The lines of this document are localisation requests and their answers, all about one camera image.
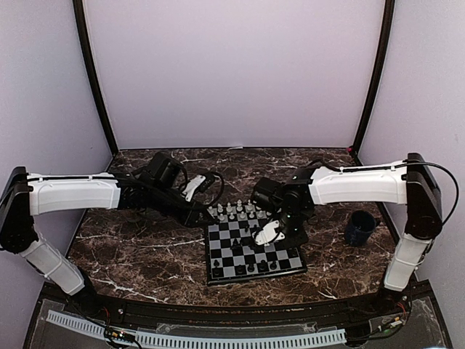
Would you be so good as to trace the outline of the black queen piece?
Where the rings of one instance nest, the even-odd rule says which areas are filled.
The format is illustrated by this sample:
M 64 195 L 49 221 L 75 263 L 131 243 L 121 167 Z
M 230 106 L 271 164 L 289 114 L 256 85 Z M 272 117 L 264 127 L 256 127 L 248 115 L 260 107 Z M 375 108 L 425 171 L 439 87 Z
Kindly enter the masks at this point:
M 264 273 L 267 271 L 267 263 L 262 260 L 260 263 L 257 264 L 258 267 L 258 272 L 259 273 Z

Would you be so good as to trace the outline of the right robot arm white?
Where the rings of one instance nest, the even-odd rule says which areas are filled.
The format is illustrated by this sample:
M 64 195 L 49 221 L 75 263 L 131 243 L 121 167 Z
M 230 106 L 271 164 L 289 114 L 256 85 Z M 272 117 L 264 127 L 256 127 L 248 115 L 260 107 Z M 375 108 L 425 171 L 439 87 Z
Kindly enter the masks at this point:
M 419 153 L 388 164 L 335 167 L 317 160 L 299 167 L 285 181 L 259 179 L 251 201 L 272 219 L 255 237 L 258 245 L 279 243 L 298 247 L 308 242 L 304 222 L 315 207 L 327 204 L 373 202 L 403 213 L 397 246 L 384 273 L 384 287 L 371 299 L 371 310 L 385 316 L 397 306 L 402 292 L 429 247 L 442 232 L 442 194 Z

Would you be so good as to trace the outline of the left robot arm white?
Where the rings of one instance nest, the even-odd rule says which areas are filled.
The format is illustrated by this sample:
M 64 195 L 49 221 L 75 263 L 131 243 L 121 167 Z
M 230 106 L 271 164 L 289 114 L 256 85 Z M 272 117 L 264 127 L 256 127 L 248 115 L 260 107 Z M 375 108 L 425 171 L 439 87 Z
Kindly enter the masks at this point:
M 208 205 L 194 199 L 220 178 L 189 178 L 183 164 L 163 153 L 130 173 L 42 175 L 16 167 L 1 196 L 1 249 L 18 254 L 53 281 L 87 317 L 102 312 L 92 282 L 36 230 L 34 218 L 80 209 L 153 209 L 185 227 L 213 222 Z

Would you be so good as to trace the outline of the black chess pieces pile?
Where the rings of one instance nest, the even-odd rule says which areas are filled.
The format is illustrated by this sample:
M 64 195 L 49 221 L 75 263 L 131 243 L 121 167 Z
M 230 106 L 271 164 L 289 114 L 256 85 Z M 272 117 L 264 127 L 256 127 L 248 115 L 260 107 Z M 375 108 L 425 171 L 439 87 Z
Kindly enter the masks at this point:
M 231 230 L 231 250 L 234 252 L 239 252 L 240 250 L 243 250 L 245 246 L 247 246 L 249 249 L 255 251 L 258 245 L 256 244 L 254 238 L 258 233 L 258 229 L 258 225 L 250 226 L 248 223 L 244 223 L 243 233 L 240 232 L 240 229 Z

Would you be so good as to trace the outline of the beige printed mug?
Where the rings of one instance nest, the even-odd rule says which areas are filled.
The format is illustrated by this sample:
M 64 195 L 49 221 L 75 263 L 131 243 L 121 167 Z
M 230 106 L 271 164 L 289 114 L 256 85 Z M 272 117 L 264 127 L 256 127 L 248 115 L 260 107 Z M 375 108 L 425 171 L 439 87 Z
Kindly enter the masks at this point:
M 126 220 L 128 222 L 139 222 L 145 218 L 142 212 L 138 211 L 130 211 L 126 213 Z

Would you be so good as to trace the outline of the dark blue mug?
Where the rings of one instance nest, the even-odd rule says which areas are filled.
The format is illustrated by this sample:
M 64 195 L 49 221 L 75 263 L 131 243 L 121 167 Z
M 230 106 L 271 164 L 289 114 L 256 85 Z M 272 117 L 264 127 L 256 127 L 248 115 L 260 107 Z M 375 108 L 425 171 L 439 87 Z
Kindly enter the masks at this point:
M 344 231 L 345 242 L 353 247 L 365 245 L 380 223 L 370 212 L 354 211 Z

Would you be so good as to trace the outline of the black white chessboard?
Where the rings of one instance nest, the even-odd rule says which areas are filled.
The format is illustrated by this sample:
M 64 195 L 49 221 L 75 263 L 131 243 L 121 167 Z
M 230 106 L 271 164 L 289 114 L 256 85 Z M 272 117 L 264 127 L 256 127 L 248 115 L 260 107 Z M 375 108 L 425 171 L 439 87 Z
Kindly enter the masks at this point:
M 234 204 L 217 204 L 213 206 L 213 225 L 205 228 L 205 260 L 207 272 L 207 284 L 209 286 L 245 282 L 260 278 L 287 276 L 296 273 L 307 272 L 306 262 L 298 247 L 285 248 L 279 244 L 258 246 L 255 251 L 247 246 L 239 252 L 231 250 L 230 231 L 240 229 L 243 233 L 244 223 L 250 226 L 258 225 L 259 229 L 271 221 L 272 214 L 248 202 L 246 204 L 237 201 Z M 219 267 L 214 266 L 214 261 L 220 262 Z M 264 260 L 267 263 L 267 271 L 258 272 L 257 264 Z M 270 270 L 270 263 L 276 261 L 277 268 Z M 247 267 L 254 264 L 254 272 L 249 273 Z M 236 273 L 237 267 L 243 265 L 244 274 Z M 219 277 L 213 275 L 213 269 L 222 270 Z

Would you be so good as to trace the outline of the left black frame post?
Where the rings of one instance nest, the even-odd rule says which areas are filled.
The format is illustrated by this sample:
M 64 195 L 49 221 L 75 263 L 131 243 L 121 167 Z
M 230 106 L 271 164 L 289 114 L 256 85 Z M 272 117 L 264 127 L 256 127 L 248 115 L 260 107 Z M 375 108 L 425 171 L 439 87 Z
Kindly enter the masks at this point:
M 76 28 L 78 32 L 78 39 L 81 47 L 81 54 L 84 60 L 84 66 L 89 82 L 89 86 L 94 99 L 94 104 L 97 109 L 97 115 L 100 120 L 100 125 L 105 135 L 106 142 L 110 149 L 110 153 L 115 156 L 118 154 L 119 149 L 117 146 L 116 138 L 112 127 L 110 125 L 110 119 L 108 116 L 107 109 L 100 87 L 100 82 L 97 76 L 97 69 L 94 63 L 94 57 L 92 54 L 92 48 L 90 43 L 89 31 L 86 23 L 86 15 L 84 11 L 84 2 L 82 0 L 72 0 L 74 17 L 76 22 Z

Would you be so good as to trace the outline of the black frame post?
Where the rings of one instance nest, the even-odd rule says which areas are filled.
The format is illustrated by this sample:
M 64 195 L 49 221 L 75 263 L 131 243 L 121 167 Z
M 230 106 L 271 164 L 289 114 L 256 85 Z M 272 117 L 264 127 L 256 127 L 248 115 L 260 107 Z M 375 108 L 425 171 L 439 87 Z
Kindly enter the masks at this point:
M 97 109 L 97 115 L 100 120 L 100 125 L 105 135 L 106 142 L 110 149 L 110 153 L 115 156 L 118 154 L 119 149 L 117 146 L 116 138 L 112 127 L 110 125 L 110 119 L 108 116 L 107 109 L 100 87 L 100 82 L 97 76 L 97 69 L 94 63 L 94 57 L 92 54 L 92 48 L 90 43 L 89 31 L 86 23 L 86 15 L 84 11 L 84 2 L 82 0 L 72 0 L 74 17 L 76 22 L 76 28 L 78 32 L 78 39 L 81 47 L 81 54 L 84 60 L 84 66 L 89 82 L 89 86 L 94 99 L 94 104 Z
M 376 101 L 376 96 L 381 82 L 381 76 L 384 69 L 384 63 L 387 56 L 387 49 L 389 46 L 389 39 L 392 30 L 392 23 L 395 12 L 395 0 L 386 0 L 384 2 L 384 11 L 381 21 L 381 29 L 379 34 L 379 41 L 376 49 L 376 56 L 373 64 L 370 83 L 368 86 L 365 103 L 360 116 L 360 121 L 355 133 L 355 138 L 350 146 L 350 154 L 356 159 L 359 155 L 360 149 L 368 130 L 368 125 L 371 119 L 373 108 Z

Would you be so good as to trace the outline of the right black frame post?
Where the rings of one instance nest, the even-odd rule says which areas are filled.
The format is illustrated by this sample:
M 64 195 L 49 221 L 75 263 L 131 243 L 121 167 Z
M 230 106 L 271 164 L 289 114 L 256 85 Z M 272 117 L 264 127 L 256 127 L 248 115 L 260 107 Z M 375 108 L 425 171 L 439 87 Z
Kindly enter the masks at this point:
M 355 138 L 350 146 L 350 154 L 356 159 L 359 155 L 360 149 L 368 130 L 368 125 L 371 119 L 373 108 L 376 101 L 376 96 L 381 82 L 381 76 L 384 69 L 384 63 L 387 56 L 387 49 L 389 46 L 389 39 L 392 30 L 392 23 L 395 12 L 395 0 L 386 0 L 384 2 L 384 11 L 381 21 L 381 29 L 379 34 L 379 41 L 376 49 L 376 56 L 373 64 L 370 83 L 368 86 L 365 103 L 360 116 L 360 121 L 355 133 Z

